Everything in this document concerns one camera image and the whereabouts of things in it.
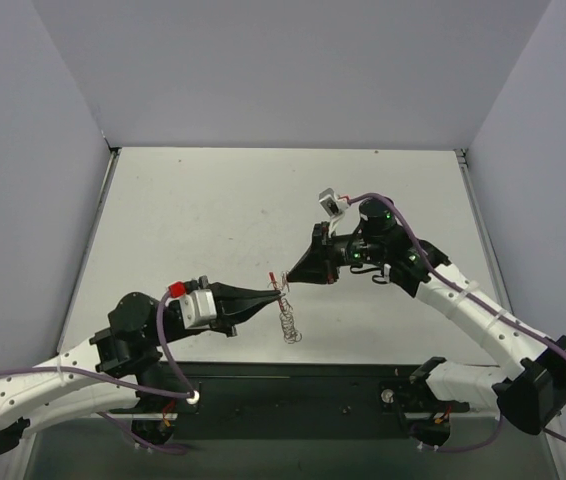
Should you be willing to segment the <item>metal chain keyring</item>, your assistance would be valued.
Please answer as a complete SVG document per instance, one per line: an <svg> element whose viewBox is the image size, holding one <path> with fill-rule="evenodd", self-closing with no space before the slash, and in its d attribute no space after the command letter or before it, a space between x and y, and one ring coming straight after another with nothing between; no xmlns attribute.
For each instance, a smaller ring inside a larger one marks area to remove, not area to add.
<svg viewBox="0 0 566 480"><path fill-rule="evenodd" d="M287 344L295 344L302 340L301 332L296 328L294 311L286 297L279 302L279 321L283 333L283 339Z"/></svg>

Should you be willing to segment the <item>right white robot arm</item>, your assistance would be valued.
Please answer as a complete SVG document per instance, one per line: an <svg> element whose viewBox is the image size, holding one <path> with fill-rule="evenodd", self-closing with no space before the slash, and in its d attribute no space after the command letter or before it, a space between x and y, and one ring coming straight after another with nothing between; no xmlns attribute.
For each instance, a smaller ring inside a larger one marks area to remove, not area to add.
<svg viewBox="0 0 566 480"><path fill-rule="evenodd" d="M319 203L329 218L314 225L310 245L287 281L330 285L343 267L380 271L383 282L442 314L495 363L433 359L413 381L424 382L441 402L496 410L520 431L541 433L566 405L566 336L552 340L515 319L446 254L417 238L389 198L351 199L327 189Z"/></svg>

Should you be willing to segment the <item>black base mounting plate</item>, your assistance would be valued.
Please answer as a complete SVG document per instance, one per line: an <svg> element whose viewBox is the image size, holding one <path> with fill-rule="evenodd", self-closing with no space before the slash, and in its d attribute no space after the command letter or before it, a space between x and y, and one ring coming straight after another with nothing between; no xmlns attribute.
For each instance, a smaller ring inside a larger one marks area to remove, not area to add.
<svg viewBox="0 0 566 480"><path fill-rule="evenodd" d="M413 365L185 362L200 393L189 405L143 395L119 413L147 440L380 440L417 420L467 413L411 381Z"/></svg>

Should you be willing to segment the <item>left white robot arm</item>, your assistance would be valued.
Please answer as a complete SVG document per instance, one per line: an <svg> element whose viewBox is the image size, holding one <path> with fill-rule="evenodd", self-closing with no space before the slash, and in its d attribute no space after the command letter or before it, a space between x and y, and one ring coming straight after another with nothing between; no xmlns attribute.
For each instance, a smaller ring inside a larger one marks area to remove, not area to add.
<svg viewBox="0 0 566 480"><path fill-rule="evenodd" d="M134 437L160 448L171 408L200 401L199 387L177 364L170 343L205 332L233 337L237 325L283 298L276 288L244 289L204 277L176 282L160 299L126 294L105 329L35 367L0 371L0 455L57 423L134 408L162 416L157 439Z"/></svg>

